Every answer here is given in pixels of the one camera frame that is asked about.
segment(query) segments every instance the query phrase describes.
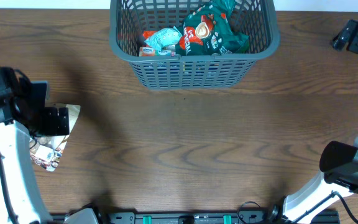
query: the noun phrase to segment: candy wrapper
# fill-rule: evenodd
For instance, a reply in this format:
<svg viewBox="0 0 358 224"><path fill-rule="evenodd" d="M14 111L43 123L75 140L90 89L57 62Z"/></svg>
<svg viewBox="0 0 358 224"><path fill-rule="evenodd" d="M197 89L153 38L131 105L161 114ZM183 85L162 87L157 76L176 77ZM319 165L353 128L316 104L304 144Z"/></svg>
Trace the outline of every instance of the candy wrapper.
<svg viewBox="0 0 358 224"><path fill-rule="evenodd" d="M152 31L143 33L143 36L147 37L145 43L155 50L162 50L168 45L177 44L181 38L181 33L176 27L164 28L148 37L150 34L152 34Z"/></svg>
<svg viewBox="0 0 358 224"><path fill-rule="evenodd" d="M179 30L183 37L176 45L180 55L244 53L249 37L234 34L228 19L235 6L233 0L212 0L186 16Z"/></svg>
<svg viewBox="0 0 358 224"><path fill-rule="evenodd" d="M55 106L68 108L68 125L71 133L80 114L81 107L65 104L55 104ZM31 159L47 171L53 172L59 165L68 137L69 135L32 139L29 143Z"/></svg>

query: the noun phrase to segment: green clamp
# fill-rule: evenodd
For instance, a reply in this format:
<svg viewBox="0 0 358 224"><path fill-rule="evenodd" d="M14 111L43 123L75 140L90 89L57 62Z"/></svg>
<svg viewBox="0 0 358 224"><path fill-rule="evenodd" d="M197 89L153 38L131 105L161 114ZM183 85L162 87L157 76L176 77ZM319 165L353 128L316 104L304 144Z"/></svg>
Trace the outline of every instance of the green clamp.
<svg viewBox="0 0 358 224"><path fill-rule="evenodd" d="M143 217L143 224L152 224L152 217Z"/></svg>
<svg viewBox="0 0 358 224"><path fill-rule="evenodd" d="M223 216L223 224L231 224L231 215Z"/></svg>

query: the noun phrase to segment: white wall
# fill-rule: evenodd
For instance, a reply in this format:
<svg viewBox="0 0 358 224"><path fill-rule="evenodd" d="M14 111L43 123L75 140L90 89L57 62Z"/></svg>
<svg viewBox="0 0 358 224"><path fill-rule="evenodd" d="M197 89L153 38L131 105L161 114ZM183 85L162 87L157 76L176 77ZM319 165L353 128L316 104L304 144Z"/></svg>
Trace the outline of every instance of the white wall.
<svg viewBox="0 0 358 224"><path fill-rule="evenodd" d="M278 11L358 12L358 0L274 0ZM109 9L110 0L0 0L0 8Z"/></svg>

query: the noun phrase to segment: chip bag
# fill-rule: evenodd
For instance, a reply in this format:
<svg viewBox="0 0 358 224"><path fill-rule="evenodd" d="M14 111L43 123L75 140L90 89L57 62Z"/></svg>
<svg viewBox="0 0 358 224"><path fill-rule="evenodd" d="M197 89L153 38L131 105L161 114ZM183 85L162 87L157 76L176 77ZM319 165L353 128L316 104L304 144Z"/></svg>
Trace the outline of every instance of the chip bag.
<svg viewBox="0 0 358 224"><path fill-rule="evenodd" d="M183 37L176 44L180 55L212 55L244 53L249 48L249 37L234 34L228 18L235 0L212 0L190 13L183 21L180 32Z"/></svg>

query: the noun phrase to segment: plastic bag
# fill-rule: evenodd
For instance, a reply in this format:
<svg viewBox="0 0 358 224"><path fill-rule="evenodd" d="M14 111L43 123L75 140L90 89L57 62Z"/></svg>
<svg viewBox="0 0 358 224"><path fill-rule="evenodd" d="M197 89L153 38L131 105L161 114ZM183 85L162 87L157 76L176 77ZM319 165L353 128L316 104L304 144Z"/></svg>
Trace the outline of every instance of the plastic bag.
<svg viewBox="0 0 358 224"><path fill-rule="evenodd" d="M144 37L144 39L147 39L147 38L149 38L149 37L151 37L151 36L153 36L153 34L155 34L156 32L158 32L158 31L145 31L145 32L143 32L143 37Z"/></svg>
<svg viewBox="0 0 358 224"><path fill-rule="evenodd" d="M244 53L249 48L249 37L234 34L228 18L235 0L212 0L186 16L180 31L183 37L176 45L180 55L212 55Z"/></svg>
<svg viewBox="0 0 358 224"><path fill-rule="evenodd" d="M154 34L151 37L146 39L146 44L155 50L162 50L163 47L168 45L177 44L182 37L182 34L178 31L176 27L174 28L164 28Z"/></svg>

